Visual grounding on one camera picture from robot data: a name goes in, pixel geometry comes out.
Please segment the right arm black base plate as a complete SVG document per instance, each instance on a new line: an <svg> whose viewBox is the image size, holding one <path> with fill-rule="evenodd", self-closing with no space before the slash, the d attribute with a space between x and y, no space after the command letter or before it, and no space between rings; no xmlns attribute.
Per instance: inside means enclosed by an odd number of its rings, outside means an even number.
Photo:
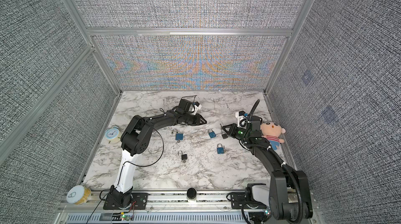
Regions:
<svg viewBox="0 0 401 224"><path fill-rule="evenodd" d="M231 204L232 209L241 209L242 206L244 206L244 209L270 210L270 207L266 206L263 203L255 201L251 196L247 195L244 192L230 192L226 195L226 199Z"/></svg>

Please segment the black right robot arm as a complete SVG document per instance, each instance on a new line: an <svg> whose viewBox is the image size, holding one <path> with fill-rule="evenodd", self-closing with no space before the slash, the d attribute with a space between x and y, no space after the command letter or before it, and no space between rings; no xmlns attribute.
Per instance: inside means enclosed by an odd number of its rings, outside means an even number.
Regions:
<svg viewBox="0 0 401 224"><path fill-rule="evenodd" d="M276 220L299 224L313 216L308 177L291 167L276 152L284 143L285 129L274 122L263 123L260 117L246 120L245 126L230 124L221 128L263 164L270 176L270 185L249 184L242 206L266 206Z"/></svg>

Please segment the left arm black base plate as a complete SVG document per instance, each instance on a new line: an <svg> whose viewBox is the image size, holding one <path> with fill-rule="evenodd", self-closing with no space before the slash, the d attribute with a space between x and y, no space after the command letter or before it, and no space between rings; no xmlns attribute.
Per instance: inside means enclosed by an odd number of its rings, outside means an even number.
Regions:
<svg viewBox="0 0 401 224"><path fill-rule="evenodd" d="M148 193L108 194L103 205L104 210L145 210Z"/></svg>

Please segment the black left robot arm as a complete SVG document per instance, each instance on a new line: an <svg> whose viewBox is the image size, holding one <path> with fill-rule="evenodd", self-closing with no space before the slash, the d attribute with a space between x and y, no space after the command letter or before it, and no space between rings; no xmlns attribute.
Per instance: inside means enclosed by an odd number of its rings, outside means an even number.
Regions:
<svg viewBox="0 0 401 224"><path fill-rule="evenodd" d="M136 115L131 119L120 139L122 158L119 172L104 198L103 209L125 210L133 206L134 173L139 167L134 162L148 148L153 133L169 126L205 125L207 121L198 113L201 108L199 102L182 97L177 106L167 111L161 109L159 115L149 117Z"/></svg>

